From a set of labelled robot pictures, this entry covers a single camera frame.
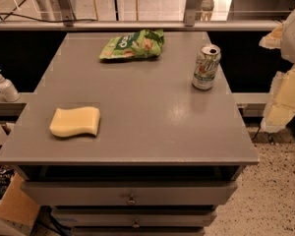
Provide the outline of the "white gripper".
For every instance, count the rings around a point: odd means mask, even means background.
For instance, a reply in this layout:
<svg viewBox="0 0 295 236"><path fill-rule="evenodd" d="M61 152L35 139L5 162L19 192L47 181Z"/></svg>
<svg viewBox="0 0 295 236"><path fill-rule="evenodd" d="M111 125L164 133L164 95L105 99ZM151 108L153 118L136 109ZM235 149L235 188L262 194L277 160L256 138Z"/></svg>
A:
<svg viewBox="0 0 295 236"><path fill-rule="evenodd" d="M281 56L295 63L295 10L284 24L280 24L266 36L259 46L279 49ZM295 64L286 73L277 72L271 82L269 99L265 105L261 128L267 133L277 133L295 116Z"/></svg>

